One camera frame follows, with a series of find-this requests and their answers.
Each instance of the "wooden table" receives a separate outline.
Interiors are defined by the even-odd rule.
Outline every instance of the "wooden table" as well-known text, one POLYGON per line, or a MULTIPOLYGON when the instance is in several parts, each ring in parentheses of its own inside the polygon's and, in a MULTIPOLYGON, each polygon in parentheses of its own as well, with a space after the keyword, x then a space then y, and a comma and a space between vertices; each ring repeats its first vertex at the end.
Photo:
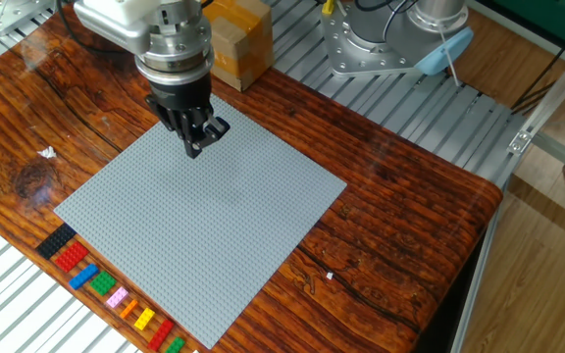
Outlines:
MULTIPOLYGON (((143 350, 162 308, 92 248, 68 274, 34 248, 62 223, 53 209, 158 122, 148 90, 131 55, 89 54, 57 17, 0 57, 0 234, 65 287, 89 263, 116 277, 104 297, 88 284, 74 295, 143 350), (57 158, 37 155, 47 146, 57 158), (126 320, 128 301, 104 304, 119 285, 141 303, 126 320), (158 314, 140 331, 147 306, 158 314)), ((500 190, 274 70, 243 94, 215 80, 214 93, 348 186, 212 351, 410 351, 500 190)), ((162 352, 177 335, 182 352, 208 351, 176 326, 162 352)))

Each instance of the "gray lego baseplate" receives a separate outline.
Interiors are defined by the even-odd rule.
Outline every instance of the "gray lego baseplate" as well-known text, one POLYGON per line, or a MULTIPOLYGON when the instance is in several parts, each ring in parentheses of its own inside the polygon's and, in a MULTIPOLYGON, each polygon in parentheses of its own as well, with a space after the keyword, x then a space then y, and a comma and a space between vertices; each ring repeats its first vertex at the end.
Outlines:
POLYGON ((55 210, 212 348, 346 184, 226 102, 195 160, 158 123, 55 210))

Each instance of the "yellow lego brick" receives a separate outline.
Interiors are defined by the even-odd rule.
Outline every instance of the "yellow lego brick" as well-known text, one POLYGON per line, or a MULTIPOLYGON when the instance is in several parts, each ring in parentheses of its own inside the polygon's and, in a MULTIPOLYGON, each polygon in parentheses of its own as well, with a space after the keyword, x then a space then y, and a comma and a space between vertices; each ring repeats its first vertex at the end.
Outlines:
POLYGON ((141 316, 138 317, 136 323, 134 323, 134 327, 140 330, 144 330, 147 326, 147 323, 149 323, 149 321, 154 317, 154 314, 156 313, 154 313, 150 308, 145 308, 143 314, 141 314, 141 316))
POLYGON ((322 7, 322 14, 332 15, 334 11, 334 0, 327 0, 327 2, 322 7))

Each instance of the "green board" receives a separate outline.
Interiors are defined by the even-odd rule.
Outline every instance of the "green board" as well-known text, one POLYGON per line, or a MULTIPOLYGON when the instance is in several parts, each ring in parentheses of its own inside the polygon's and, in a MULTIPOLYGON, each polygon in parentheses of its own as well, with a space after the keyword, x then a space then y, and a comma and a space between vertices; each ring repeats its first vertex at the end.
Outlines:
POLYGON ((565 0, 479 0, 479 2, 501 15, 511 15, 511 20, 519 20, 516 22, 537 34, 553 36, 555 42, 565 43, 565 0))

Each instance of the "blue plastic part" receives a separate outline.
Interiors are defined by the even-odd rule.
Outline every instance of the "blue plastic part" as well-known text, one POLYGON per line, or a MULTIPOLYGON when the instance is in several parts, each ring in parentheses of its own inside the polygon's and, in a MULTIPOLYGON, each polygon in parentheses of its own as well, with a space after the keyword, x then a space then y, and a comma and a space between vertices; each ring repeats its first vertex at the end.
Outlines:
MULTIPOLYGON (((450 59, 453 61, 466 50, 475 33, 469 27, 461 29, 457 34, 453 35, 450 39, 446 40, 445 47, 448 48, 448 53, 450 53, 450 59)), ((446 57, 446 52, 444 45, 440 45, 436 50, 432 51, 420 60, 416 64, 415 68, 420 70, 426 75, 432 76, 438 74, 440 71, 447 68, 449 65, 448 58, 446 57)))
POLYGON ((82 270, 82 272, 77 274, 77 276, 71 278, 71 280, 69 281, 69 285, 74 290, 78 290, 91 278, 93 278, 93 276, 97 275, 97 273, 99 273, 97 266, 95 266, 94 264, 90 264, 86 267, 86 269, 82 270))

